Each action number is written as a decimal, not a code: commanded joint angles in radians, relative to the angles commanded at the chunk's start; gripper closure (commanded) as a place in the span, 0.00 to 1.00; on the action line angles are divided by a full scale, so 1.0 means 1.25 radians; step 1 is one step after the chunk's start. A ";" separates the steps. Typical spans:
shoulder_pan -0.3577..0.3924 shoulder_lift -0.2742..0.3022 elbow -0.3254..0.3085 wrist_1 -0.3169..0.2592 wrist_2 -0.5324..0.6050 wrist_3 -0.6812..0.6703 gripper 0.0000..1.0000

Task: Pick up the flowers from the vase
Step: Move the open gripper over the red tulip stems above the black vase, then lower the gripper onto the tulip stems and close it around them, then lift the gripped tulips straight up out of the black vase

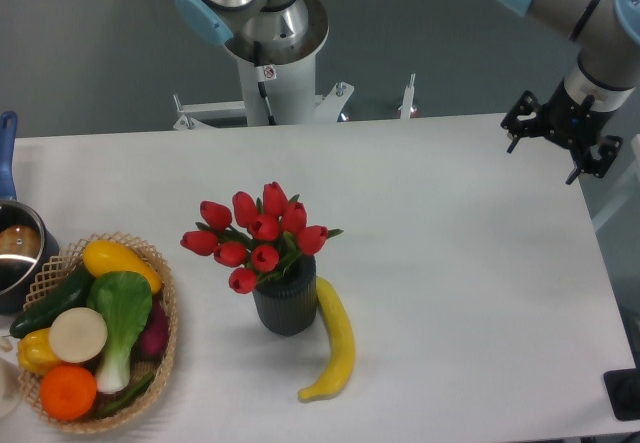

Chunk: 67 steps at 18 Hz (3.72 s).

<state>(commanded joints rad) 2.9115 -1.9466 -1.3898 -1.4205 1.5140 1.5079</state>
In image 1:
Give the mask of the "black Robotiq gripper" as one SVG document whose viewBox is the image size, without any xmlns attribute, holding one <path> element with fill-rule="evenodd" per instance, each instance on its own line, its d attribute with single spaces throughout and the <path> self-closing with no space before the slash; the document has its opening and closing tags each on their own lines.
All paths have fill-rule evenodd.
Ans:
<svg viewBox="0 0 640 443">
<path fill-rule="evenodd" d="M 543 121 L 539 118 L 541 109 Z M 541 136 L 562 148 L 569 148 L 574 169 L 565 183 L 572 184 L 582 174 L 604 178 L 616 160 L 623 145 L 621 137 L 605 136 L 597 144 L 596 156 L 591 148 L 613 115 L 613 112 L 596 111 L 591 96 L 575 101 L 564 83 L 560 83 L 543 108 L 531 91 L 524 91 L 503 117 L 501 128 L 507 131 L 510 139 L 509 154 L 522 138 Z"/>
</svg>

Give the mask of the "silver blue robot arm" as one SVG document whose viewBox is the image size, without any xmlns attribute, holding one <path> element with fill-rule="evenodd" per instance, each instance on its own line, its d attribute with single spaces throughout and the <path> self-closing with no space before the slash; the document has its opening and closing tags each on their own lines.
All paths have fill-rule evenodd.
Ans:
<svg viewBox="0 0 640 443">
<path fill-rule="evenodd" d="M 604 177 L 623 140 L 603 129 L 639 85 L 639 0 L 497 1 L 579 47 L 547 102 L 525 91 L 504 116 L 511 143 L 542 137 L 567 150 L 574 163 L 568 184 L 582 174 Z"/>
</svg>

